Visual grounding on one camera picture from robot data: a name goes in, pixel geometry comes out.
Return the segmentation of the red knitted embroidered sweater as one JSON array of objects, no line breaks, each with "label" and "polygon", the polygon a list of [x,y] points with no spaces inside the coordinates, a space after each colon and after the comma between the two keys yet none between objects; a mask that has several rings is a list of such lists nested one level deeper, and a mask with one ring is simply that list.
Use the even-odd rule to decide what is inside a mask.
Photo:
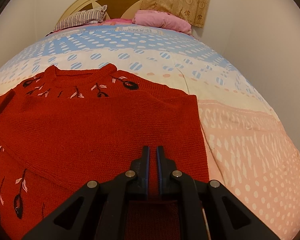
[{"label": "red knitted embroidered sweater", "polygon": [[118,70],[50,66],[0,96],[0,225],[21,239],[90,180],[128,170],[151,150],[149,194],[158,195],[155,150],[193,179],[209,180],[197,98]]}]

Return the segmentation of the polka dot bed quilt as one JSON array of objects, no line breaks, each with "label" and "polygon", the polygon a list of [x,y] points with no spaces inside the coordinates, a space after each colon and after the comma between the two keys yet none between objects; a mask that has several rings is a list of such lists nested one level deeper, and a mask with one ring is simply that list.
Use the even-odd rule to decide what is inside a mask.
[{"label": "polka dot bed quilt", "polygon": [[194,94],[210,177],[219,179],[280,239],[300,230],[300,153],[277,114],[224,57],[192,36],[135,24],[86,25],[50,34],[0,68],[0,95],[50,65],[112,63]]}]

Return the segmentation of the striped pillow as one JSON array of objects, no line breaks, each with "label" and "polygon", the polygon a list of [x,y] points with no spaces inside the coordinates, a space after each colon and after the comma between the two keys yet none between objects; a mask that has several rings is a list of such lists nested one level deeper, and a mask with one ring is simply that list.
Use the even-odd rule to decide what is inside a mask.
[{"label": "striped pillow", "polygon": [[63,20],[59,21],[53,31],[55,32],[63,29],[77,27],[88,24],[90,22],[102,23],[106,16],[107,7],[107,5],[103,5],[94,9],[79,11],[71,14]]}]

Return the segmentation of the pink pillow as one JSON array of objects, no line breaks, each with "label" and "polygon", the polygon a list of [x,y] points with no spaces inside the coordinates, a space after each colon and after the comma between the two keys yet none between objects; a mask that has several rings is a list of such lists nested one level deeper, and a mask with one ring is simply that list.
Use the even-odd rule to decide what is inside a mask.
[{"label": "pink pillow", "polygon": [[137,25],[168,29],[187,35],[192,33],[191,25],[188,22],[168,12],[138,10],[132,22]]}]

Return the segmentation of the cream wooden headboard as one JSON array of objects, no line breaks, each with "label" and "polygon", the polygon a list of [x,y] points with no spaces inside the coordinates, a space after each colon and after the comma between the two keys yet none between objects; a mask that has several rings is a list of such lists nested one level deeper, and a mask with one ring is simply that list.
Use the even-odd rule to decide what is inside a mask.
[{"label": "cream wooden headboard", "polygon": [[131,20],[135,13],[140,9],[142,0],[76,0],[60,17],[60,20],[69,15],[94,8],[107,6],[106,19],[122,18]]}]

